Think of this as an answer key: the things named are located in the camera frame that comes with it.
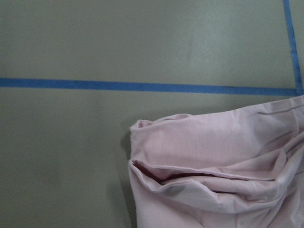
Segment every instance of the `pink fabric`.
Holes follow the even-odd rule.
[[[304,227],[304,96],[130,129],[138,228]]]

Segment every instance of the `blue tape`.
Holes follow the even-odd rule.
[[[289,46],[290,46],[290,50],[291,50],[291,59],[292,59],[293,68],[294,68],[296,94],[297,94],[297,96],[300,96],[300,95],[303,95],[304,92],[303,92],[299,58],[298,58],[298,53],[296,51],[295,32],[294,32],[293,20],[292,20],[291,11],[290,11],[289,0],[283,0],[283,5],[284,5],[284,11],[285,11],[285,20],[286,20],[286,26],[287,26],[288,39],[289,39]]]
[[[104,82],[104,81],[53,80],[53,79],[23,79],[23,78],[0,78],[0,87],[94,89],[94,90],[178,92],[178,93],[206,93],[206,94],[277,95],[277,96],[297,95],[295,89],[289,89],[289,88]]]

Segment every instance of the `crumpled fabric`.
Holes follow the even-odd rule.
[[[130,130],[138,228],[304,228],[304,95]]]

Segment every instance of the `horizontal blue tape line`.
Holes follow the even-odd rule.
[[[95,89],[121,91],[180,92],[206,94],[296,96],[296,89],[239,87],[218,85],[185,85],[163,83],[105,82],[54,79],[0,78],[0,87]]]
[[[293,69],[294,69],[296,92],[297,92],[297,95],[303,95],[304,91],[303,91],[303,85],[302,85],[302,77],[301,77],[298,53],[296,50],[295,32],[294,32],[294,26],[293,26],[293,20],[292,20],[292,16],[291,16],[289,0],[283,0],[283,5],[284,5],[284,11],[285,11],[285,20],[286,20],[286,26],[287,26],[288,39],[289,39],[289,46],[290,46],[290,50],[291,50],[291,60],[292,60]]]

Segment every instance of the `pink garment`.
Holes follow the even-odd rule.
[[[304,228],[304,95],[131,127],[138,228]]]

